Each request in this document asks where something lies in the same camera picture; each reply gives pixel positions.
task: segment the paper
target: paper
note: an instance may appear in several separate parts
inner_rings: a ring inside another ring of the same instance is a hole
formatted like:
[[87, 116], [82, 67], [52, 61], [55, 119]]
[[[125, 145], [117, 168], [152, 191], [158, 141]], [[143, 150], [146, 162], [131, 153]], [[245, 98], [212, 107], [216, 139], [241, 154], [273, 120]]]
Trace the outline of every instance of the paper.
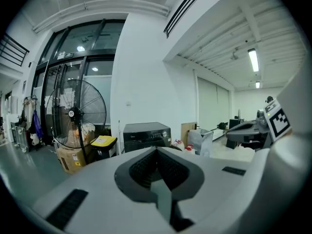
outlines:
[[73, 154], [73, 159], [74, 159], [74, 161], [78, 161], [78, 157], [76, 154]]
[[291, 129], [286, 114], [277, 99], [274, 99], [263, 111], [274, 142], [283, 137]]

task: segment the door frame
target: door frame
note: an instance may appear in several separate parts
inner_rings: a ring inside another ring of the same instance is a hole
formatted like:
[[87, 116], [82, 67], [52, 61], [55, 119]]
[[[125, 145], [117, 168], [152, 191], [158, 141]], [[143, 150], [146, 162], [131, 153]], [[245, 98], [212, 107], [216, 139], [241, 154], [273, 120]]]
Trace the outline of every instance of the door frame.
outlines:
[[53, 69], [57, 69], [57, 77], [54, 83], [54, 89], [59, 89], [60, 85], [64, 82], [63, 78], [64, 78], [64, 74], [66, 71], [66, 66], [70, 66], [70, 65], [77, 65], [80, 64], [79, 67], [79, 79], [82, 80], [83, 79], [83, 70], [85, 69], [85, 59], [86, 57], [84, 57], [83, 59], [80, 60], [73, 60], [73, 61], [63, 61], [57, 65], [52, 64], [50, 66], [47, 66], [45, 73], [44, 73], [44, 78], [43, 78], [43, 83], [42, 83], [42, 91], [41, 91], [41, 105], [40, 105], [40, 120], [41, 120], [41, 128], [43, 131], [43, 142], [45, 144], [52, 144], [52, 140], [51, 138], [48, 136], [48, 129], [46, 126], [46, 109], [45, 109], [45, 98], [46, 98], [46, 86], [47, 86], [47, 80], [48, 80], [48, 74], [51, 70]]

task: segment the black rubber pad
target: black rubber pad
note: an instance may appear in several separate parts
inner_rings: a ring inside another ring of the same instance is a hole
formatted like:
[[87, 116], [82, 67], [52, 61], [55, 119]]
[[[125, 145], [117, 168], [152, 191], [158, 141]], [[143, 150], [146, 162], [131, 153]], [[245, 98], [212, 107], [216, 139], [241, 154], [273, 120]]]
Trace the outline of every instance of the black rubber pad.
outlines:
[[74, 189], [47, 217], [47, 221], [63, 230], [87, 195], [88, 193], [84, 190]]
[[244, 176], [246, 170], [242, 170], [242, 169], [238, 169], [238, 168], [234, 168], [234, 167], [229, 167], [226, 166], [222, 169], [225, 172], [231, 173], [231, 174], [237, 174], [237, 175], [241, 175]]

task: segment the purple bag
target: purple bag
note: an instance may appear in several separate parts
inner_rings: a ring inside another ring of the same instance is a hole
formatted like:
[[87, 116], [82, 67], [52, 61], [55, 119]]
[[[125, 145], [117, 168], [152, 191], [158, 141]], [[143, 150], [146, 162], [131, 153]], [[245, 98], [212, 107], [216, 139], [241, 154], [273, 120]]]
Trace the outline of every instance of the purple bag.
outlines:
[[39, 121], [36, 110], [34, 111], [33, 119], [34, 119], [34, 123], [35, 123], [36, 134], [37, 134], [38, 138], [41, 139], [43, 137], [43, 132], [41, 129], [40, 121]]

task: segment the black machine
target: black machine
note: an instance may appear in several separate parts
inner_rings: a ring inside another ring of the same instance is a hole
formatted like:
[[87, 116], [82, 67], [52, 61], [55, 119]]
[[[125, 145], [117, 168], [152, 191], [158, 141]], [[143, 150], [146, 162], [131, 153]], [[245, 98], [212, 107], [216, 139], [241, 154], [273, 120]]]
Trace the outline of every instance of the black machine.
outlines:
[[169, 147], [171, 130], [159, 122], [127, 124], [123, 130], [125, 152], [151, 147]]
[[228, 142], [235, 144], [239, 142], [242, 146], [250, 147], [255, 151], [269, 148], [273, 143], [263, 110], [258, 110], [256, 120], [245, 121], [230, 128], [226, 137]]

